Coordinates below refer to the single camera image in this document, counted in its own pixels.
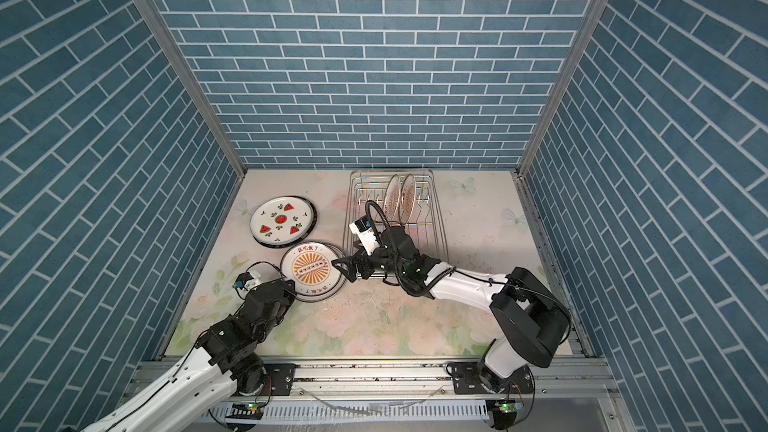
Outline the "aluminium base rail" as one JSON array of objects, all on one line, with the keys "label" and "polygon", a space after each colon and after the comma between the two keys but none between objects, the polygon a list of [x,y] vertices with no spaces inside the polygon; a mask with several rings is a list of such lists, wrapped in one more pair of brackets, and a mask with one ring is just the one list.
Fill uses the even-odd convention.
[{"label": "aluminium base rail", "polygon": [[[542,417],[556,400],[565,401],[567,418],[598,416],[609,431],[631,431],[632,421],[607,363],[598,358],[560,357],[547,368],[524,367],[501,382],[485,384],[473,360],[460,358],[277,357],[266,364],[296,365],[288,396],[233,395],[196,421],[245,429],[258,425],[293,425],[373,421],[489,420],[487,400],[513,399],[519,414]],[[261,420],[226,419],[234,403],[264,406]]]}]

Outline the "right green circuit board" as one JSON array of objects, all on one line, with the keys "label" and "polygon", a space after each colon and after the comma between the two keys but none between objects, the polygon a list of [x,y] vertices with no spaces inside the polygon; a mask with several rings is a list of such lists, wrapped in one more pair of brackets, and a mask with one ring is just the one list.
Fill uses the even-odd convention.
[{"label": "right green circuit board", "polygon": [[494,422],[514,423],[524,410],[524,405],[513,399],[487,400],[486,407]]}]

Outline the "left green circuit board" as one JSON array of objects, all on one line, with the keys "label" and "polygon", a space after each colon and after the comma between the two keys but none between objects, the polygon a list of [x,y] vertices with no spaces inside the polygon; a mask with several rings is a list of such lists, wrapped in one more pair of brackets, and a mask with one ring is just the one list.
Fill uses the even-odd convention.
[{"label": "left green circuit board", "polygon": [[264,415],[264,406],[258,403],[234,403],[227,413],[226,419],[233,420],[261,420]]}]

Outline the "sunburst white plate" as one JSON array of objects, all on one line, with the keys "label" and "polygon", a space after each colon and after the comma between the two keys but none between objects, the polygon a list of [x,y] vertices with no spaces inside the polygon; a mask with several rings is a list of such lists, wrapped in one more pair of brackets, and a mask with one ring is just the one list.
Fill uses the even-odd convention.
[{"label": "sunburst white plate", "polygon": [[408,223],[416,204],[416,181],[413,174],[408,174],[402,184],[399,205],[399,220]]},{"label": "sunburst white plate", "polygon": [[393,175],[387,185],[383,200],[383,210],[389,221],[399,220],[399,205],[401,200],[400,177]]}]

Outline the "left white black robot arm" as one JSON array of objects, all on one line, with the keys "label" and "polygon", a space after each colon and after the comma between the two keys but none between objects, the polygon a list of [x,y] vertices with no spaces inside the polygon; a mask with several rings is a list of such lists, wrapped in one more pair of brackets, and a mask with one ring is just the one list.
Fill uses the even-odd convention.
[{"label": "left white black robot arm", "polygon": [[181,431],[236,393],[260,393],[270,380],[256,348],[283,322],[295,299],[292,280],[256,286],[235,313],[203,331],[175,365],[85,429]]}]

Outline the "green circuit board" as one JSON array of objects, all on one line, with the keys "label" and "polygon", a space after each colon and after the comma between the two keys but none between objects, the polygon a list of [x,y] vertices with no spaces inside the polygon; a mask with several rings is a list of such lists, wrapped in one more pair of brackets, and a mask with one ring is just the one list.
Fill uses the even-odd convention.
[{"label": "green circuit board", "polygon": [[261,420],[264,415],[264,406],[258,403],[234,403],[227,413],[226,419],[233,420]]},{"label": "green circuit board", "polygon": [[486,407],[494,422],[514,423],[524,410],[524,405],[513,399],[487,400]]}]

